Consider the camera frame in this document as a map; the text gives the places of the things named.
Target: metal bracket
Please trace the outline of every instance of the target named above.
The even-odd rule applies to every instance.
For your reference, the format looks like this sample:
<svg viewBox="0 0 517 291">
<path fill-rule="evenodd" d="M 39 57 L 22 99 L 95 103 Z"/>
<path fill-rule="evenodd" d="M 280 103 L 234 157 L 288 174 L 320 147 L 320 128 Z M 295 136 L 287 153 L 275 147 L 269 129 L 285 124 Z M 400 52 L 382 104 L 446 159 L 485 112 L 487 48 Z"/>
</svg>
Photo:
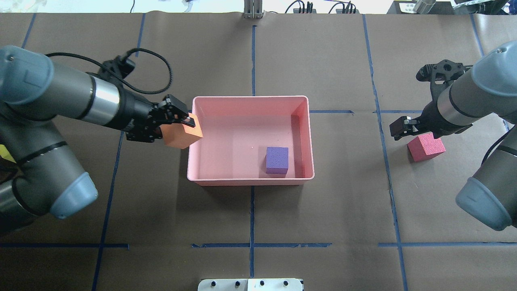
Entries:
<svg viewBox="0 0 517 291">
<path fill-rule="evenodd" d="M 204 279 L 197 291 L 303 291 L 303 279 Z"/>
<path fill-rule="evenodd" d="M 359 9 L 355 9 L 354 11 L 355 11 L 354 13 L 343 13 L 343 9 L 336 9 L 336 14 L 360 14 Z"/>
<path fill-rule="evenodd" d="M 416 74 L 416 78 L 420 82 L 431 83 L 431 97 L 436 102 L 443 90 L 452 85 L 454 81 L 470 68 L 472 66 L 464 66 L 463 63 L 443 60 L 437 64 L 423 66 Z"/>
<path fill-rule="evenodd" d="M 452 6 L 452 9 L 458 9 L 460 7 L 464 7 L 464 6 L 470 6 L 470 5 L 475 5 L 475 4 L 481 4 L 481 3 L 484 3 L 484 2 L 488 2 L 488 1 L 491 1 L 491 0 L 471 0 L 471 1 L 456 1 L 456 0 L 451 0 L 451 6 Z"/>
<path fill-rule="evenodd" d="M 244 0 L 244 18 L 262 18 L 262 0 Z"/>
<path fill-rule="evenodd" d="M 294 13 L 294 14 L 300 14 L 300 13 L 301 13 L 301 11 L 300 11 L 300 10 L 301 10 L 300 8 L 294 8 L 294 9 L 293 9 L 293 13 Z M 317 12 L 316 12 L 316 9 L 313 9 L 311 13 L 317 13 Z"/>
</svg>

